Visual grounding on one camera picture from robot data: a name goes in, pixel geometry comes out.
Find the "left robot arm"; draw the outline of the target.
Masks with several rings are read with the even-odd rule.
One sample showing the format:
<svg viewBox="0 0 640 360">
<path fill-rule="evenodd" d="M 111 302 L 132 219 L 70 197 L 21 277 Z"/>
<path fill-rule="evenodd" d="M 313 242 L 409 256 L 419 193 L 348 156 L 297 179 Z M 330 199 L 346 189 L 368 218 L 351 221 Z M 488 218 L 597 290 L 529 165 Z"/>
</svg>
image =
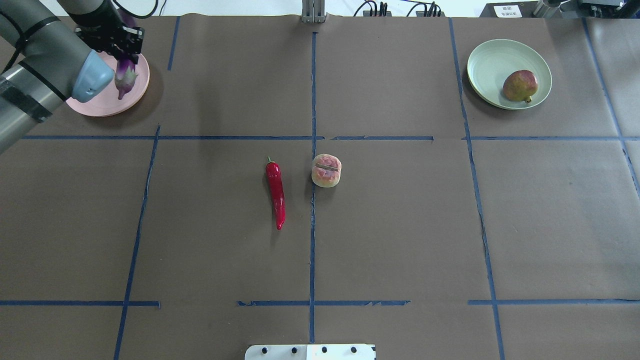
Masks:
<svg viewBox="0 0 640 360">
<path fill-rule="evenodd" d="M 6 151 L 69 99 L 86 103 L 115 72 L 106 53 L 138 62 L 145 32 L 116 0 L 61 0 L 70 29 L 39 0 L 3 0 L 1 36 L 14 47 L 1 72 L 0 148 Z"/>
</svg>

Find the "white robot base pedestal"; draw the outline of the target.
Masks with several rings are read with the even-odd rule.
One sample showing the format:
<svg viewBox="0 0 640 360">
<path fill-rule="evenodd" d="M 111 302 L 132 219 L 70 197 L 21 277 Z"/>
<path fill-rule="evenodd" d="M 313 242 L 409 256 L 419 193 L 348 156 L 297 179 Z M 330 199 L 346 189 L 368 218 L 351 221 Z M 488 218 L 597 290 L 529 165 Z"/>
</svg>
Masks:
<svg viewBox="0 0 640 360">
<path fill-rule="evenodd" d="M 376 360 L 374 344 L 256 344 L 244 354 L 245 360 Z"/>
</svg>

